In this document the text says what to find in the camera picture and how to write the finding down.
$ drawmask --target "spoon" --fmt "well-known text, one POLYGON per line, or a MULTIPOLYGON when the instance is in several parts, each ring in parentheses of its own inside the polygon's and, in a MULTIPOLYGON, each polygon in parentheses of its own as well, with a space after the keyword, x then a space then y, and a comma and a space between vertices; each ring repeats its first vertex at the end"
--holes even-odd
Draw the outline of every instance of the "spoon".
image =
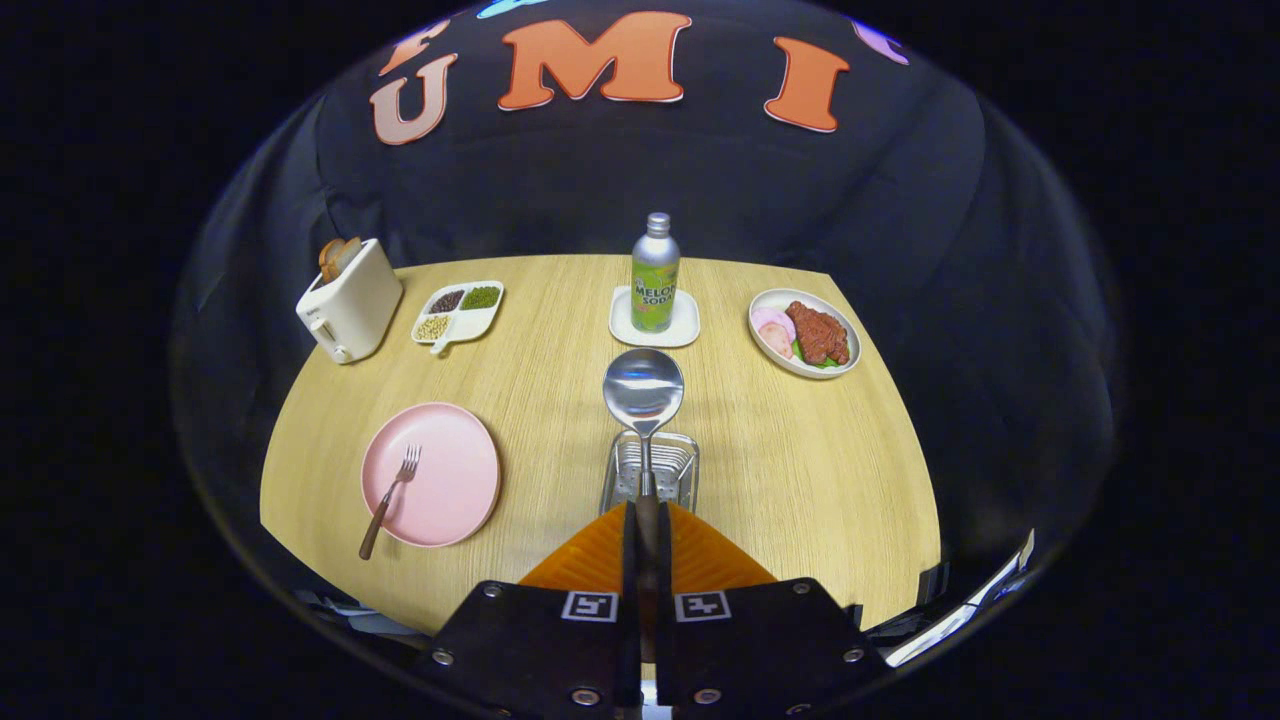
POLYGON ((650 441, 676 416, 684 398, 685 377, 676 361, 659 350, 628 350, 604 372, 604 404, 620 423, 640 436, 640 497, 658 492, 650 441))
POLYGON ((685 400, 685 377, 666 352, 649 347, 628 350, 604 372, 604 405, 626 428, 640 436, 640 488, 636 527, 640 532, 637 589, 640 591, 640 659, 654 662, 657 607, 658 486, 649 448, 653 434, 666 425, 685 400))

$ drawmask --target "metal basket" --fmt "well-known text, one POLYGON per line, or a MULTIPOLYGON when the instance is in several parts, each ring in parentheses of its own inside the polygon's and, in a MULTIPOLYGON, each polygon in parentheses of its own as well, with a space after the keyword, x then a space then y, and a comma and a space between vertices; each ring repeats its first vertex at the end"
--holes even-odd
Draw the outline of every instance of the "metal basket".
MULTIPOLYGON (((650 447, 658 500, 675 502, 690 512, 698 503, 698 443, 687 436, 654 433, 650 447)), ((604 471, 600 514, 634 501, 640 487, 640 436, 622 430, 613 438, 604 471)))

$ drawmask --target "melon soda bottle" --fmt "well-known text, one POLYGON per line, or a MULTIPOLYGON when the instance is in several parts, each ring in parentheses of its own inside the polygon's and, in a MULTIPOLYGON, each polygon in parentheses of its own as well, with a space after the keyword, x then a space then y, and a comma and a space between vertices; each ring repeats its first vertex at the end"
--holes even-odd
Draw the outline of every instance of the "melon soda bottle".
POLYGON ((680 247, 671 237, 671 217, 650 213, 645 234, 631 249, 631 325, 646 333, 671 327, 676 305, 680 247))

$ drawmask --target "screw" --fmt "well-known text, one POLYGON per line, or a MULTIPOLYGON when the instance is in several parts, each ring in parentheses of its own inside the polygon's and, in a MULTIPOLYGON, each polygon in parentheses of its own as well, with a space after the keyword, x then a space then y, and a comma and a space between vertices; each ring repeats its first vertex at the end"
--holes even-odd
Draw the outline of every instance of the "screw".
POLYGON ((591 707, 593 705, 600 702, 600 693, 588 688, 579 688, 573 691, 573 694, 571 694, 570 697, 573 698, 573 702, 579 705, 585 705, 588 707, 591 707))

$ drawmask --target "table top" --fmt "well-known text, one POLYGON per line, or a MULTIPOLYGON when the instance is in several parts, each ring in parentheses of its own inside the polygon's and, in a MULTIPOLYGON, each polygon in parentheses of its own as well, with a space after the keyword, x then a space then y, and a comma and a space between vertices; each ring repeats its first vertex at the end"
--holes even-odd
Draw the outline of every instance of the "table top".
MULTIPOLYGON (((396 270, 404 284, 383 345, 353 364, 311 354, 280 409, 262 469, 261 521, 323 578, 384 615, 436 633, 475 583, 517 582, 598 516, 611 443, 622 429, 602 396, 613 288, 628 255, 549 255, 396 270), (500 281, 489 332, 433 356, 410 331, 445 284, 500 281), (472 411, 498 447, 502 488, 489 521, 458 544, 419 548, 383 532, 357 550, 370 514, 360 466, 394 414, 444 401, 472 411)), ((873 338, 829 275, 686 258, 680 288, 701 333, 666 348, 685 402, 663 428, 700 452, 698 515, 778 579, 817 578, 872 626, 915 605, 938 564, 937 509, 906 407, 873 338), (842 377, 785 372, 755 346, 753 297, 791 287, 831 302, 858 329, 861 360, 842 377)))

